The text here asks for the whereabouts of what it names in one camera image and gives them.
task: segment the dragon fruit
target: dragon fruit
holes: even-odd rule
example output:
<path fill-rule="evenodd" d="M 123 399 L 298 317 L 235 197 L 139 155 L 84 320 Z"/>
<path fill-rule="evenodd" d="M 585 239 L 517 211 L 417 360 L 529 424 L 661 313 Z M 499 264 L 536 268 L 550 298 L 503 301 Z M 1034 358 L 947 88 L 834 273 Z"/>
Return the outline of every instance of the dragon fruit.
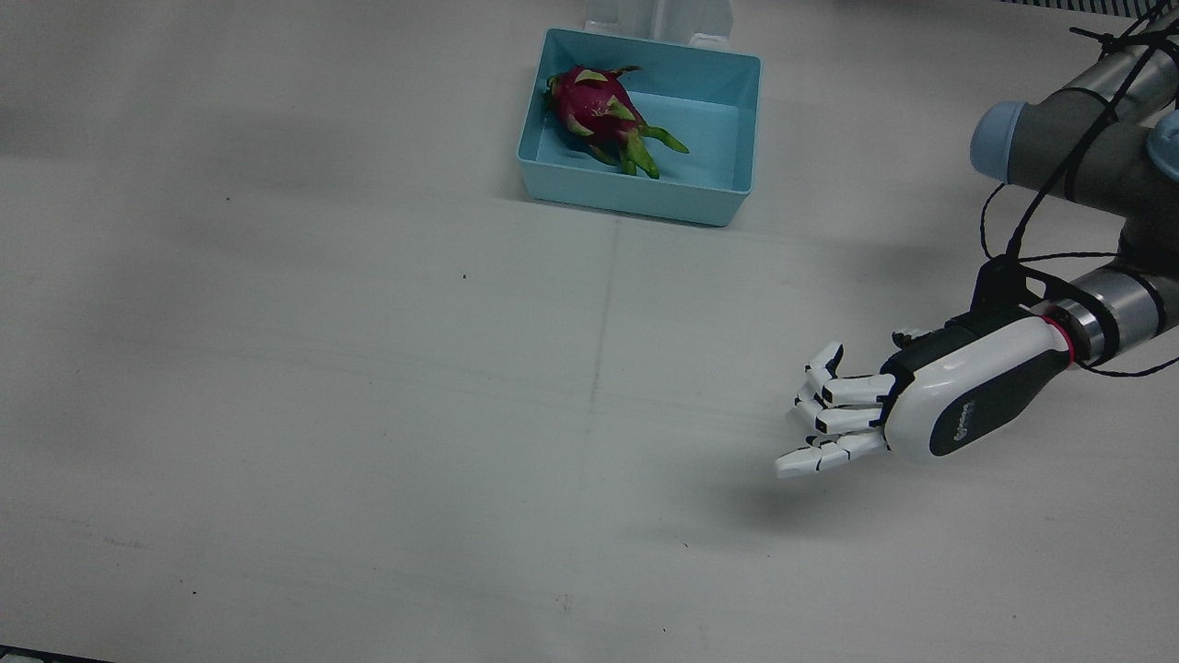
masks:
<path fill-rule="evenodd" d="M 638 168 L 647 177 L 659 179 L 659 166 L 643 138 L 654 138 L 685 155 L 687 147 L 667 130 L 647 124 L 631 103 L 618 78 L 638 68 L 595 70 L 578 65 L 549 77 L 545 101 L 566 129 L 586 142 L 594 158 L 620 165 L 626 175 L 637 175 Z"/>

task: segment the blue joint cap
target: blue joint cap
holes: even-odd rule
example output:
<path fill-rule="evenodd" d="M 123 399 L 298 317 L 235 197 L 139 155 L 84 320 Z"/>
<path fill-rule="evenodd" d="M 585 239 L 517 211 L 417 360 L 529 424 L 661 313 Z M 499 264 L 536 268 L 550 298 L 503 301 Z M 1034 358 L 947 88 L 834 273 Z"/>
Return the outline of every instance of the blue joint cap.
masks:
<path fill-rule="evenodd" d="M 1171 111 L 1146 137 L 1146 153 L 1171 179 L 1179 182 L 1179 111 Z"/>
<path fill-rule="evenodd" d="M 1012 139 L 1020 113 L 1026 101 L 1002 101 L 987 111 L 970 138 L 970 165 L 974 170 L 1010 184 L 1008 164 L 1012 158 Z"/>

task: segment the blue plastic bin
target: blue plastic bin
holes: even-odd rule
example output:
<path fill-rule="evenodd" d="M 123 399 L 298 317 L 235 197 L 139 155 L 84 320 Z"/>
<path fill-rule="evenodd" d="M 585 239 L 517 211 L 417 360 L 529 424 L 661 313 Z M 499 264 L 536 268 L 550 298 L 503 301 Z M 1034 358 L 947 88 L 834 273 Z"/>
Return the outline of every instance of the blue plastic bin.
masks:
<path fill-rule="evenodd" d="M 658 140 L 647 147 L 661 177 L 623 175 L 598 162 L 545 110 L 548 77 L 575 65 L 618 68 L 643 117 L 691 150 Z M 727 225 L 753 189 L 753 151 L 762 61 L 740 53 L 551 28 L 536 68 L 516 157 L 528 195 L 558 203 Z"/>

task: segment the logo on robotic hand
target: logo on robotic hand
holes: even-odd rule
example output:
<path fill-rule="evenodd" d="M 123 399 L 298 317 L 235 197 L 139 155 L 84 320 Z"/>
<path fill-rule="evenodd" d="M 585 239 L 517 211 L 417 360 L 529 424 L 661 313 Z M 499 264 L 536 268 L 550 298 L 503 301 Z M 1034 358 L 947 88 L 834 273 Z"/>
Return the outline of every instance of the logo on robotic hand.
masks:
<path fill-rule="evenodd" d="M 957 431 L 954 432 L 954 441 L 961 442 L 970 434 L 970 415 L 974 414 L 975 401 L 967 401 L 962 406 L 962 414 L 959 414 Z"/>

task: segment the white tabletop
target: white tabletop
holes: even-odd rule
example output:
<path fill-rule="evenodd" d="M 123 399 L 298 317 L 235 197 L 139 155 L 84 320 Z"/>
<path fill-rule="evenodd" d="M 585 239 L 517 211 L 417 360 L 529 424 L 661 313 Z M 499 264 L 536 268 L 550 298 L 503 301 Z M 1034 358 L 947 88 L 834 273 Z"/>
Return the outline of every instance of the white tabletop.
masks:
<path fill-rule="evenodd" d="M 716 229 L 525 193 L 544 32 L 584 5 L 0 4 L 0 643 L 1168 658 L 1179 369 L 1066 373 L 934 466 L 772 470 L 817 349 L 870 372 L 968 307 L 979 117 L 1125 20 L 736 1 L 757 172 Z M 1049 202 L 1027 247 L 1120 223 Z"/>

